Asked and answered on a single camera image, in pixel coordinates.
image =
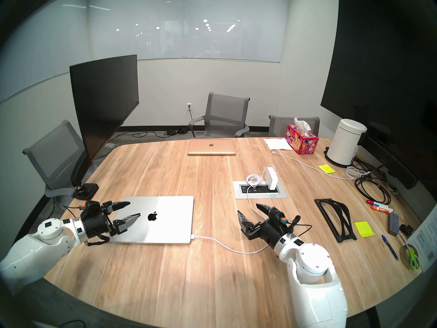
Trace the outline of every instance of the gold laptop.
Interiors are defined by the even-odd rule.
[[[235,155],[232,139],[191,139],[188,155]]]

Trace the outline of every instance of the office chair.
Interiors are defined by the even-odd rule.
[[[45,196],[54,197],[58,205],[68,206],[74,187],[70,178],[79,156],[85,150],[82,139],[67,120],[43,138],[23,150],[45,183]],[[84,183],[96,170],[91,164]]]
[[[205,115],[188,123],[194,137],[199,139],[244,137],[249,131],[245,124],[247,106],[250,98],[209,93]],[[205,120],[205,132],[201,136],[194,135],[194,123]]]
[[[294,117],[281,117],[269,115],[269,137],[284,137],[289,124],[294,124]],[[318,117],[299,117],[299,121],[306,121],[311,127],[311,132],[319,136],[320,119]]]

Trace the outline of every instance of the gray carpet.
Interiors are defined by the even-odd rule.
[[[156,134],[149,133],[137,133],[136,136],[143,136],[140,138],[132,137],[133,133],[116,133],[113,136],[113,140],[110,143],[114,143],[117,146],[131,143],[144,143],[155,141],[175,141],[175,140],[188,140],[193,138],[191,133],[183,135],[174,135],[168,138],[159,138],[158,136],[164,136],[164,132],[156,132]],[[268,133],[248,132],[246,137],[267,137]],[[104,148],[100,153],[100,158],[94,161],[96,166],[99,166],[105,159],[110,149]],[[60,218],[64,213],[59,207],[54,206],[50,201],[45,208],[41,211],[38,219],[35,221],[34,226],[30,230],[30,233],[34,233],[38,225],[49,217]],[[43,322],[55,327],[59,327],[62,323],[80,319],[83,320],[87,328],[149,328],[151,326],[142,325],[130,320],[123,319],[116,315],[109,314],[105,311],[101,311],[96,307],[90,306],[73,296],[63,292],[59,288],[53,286],[45,279],[40,279],[32,284],[24,287],[23,290],[17,295],[17,300],[27,308],[29,316],[32,320],[37,322]],[[366,328],[377,327],[377,325],[369,323],[370,316],[364,311],[360,314],[352,316],[347,319],[346,327],[348,328]],[[65,326],[65,328],[79,328],[83,327],[80,322],[71,323]]]

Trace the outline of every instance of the chair backrest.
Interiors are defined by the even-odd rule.
[[[209,93],[205,113],[205,135],[221,134],[234,137],[244,128],[250,98]]]
[[[71,187],[71,173],[85,150],[82,139],[67,120],[23,150],[51,189]]]
[[[269,115],[269,137],[284,137],[289,124],[294,124],[294,117],[281,117]],[[318,117],[298,117],[299,121],[306,121],[311,127],[311,132],[319,136],[320,119]]]

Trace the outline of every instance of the tape roll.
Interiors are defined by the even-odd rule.
[[[416,249],[416,247],[414,247],[414,246],[411,245],[411,244],[408,244],[408,246],[409,246],[409,247],[413,250],[413,252],[417,255],[417,249]],[[402,262],[402,264],[403,264],[405,267],[411,269],[411,267],[410,267],[410,255],[409,255],[409,253],[408,253],[408,249],[407,249],[407,246],[406,246],[406,245],[404,245],[404,246],[401,248],[401,254],[400,254],[400,256],[401,256],[401,262]]]

